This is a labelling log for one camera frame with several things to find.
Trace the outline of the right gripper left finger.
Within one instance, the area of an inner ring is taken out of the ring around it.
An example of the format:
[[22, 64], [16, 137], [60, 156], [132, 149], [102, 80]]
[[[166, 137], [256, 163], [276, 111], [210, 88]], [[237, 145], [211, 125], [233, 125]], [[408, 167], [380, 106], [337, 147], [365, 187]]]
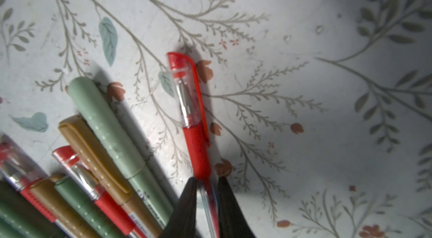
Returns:
[[160, 238], [195, 237], [197, 190], [197, 179], [189, 178]]

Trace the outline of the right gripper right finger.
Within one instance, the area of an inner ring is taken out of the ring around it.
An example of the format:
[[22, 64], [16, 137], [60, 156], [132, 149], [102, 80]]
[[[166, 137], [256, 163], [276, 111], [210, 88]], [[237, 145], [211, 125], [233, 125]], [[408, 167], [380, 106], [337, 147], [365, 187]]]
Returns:
[[221, 176], [217, 185], [220, 238], [256, 238], [239, 207], [227, 178]]

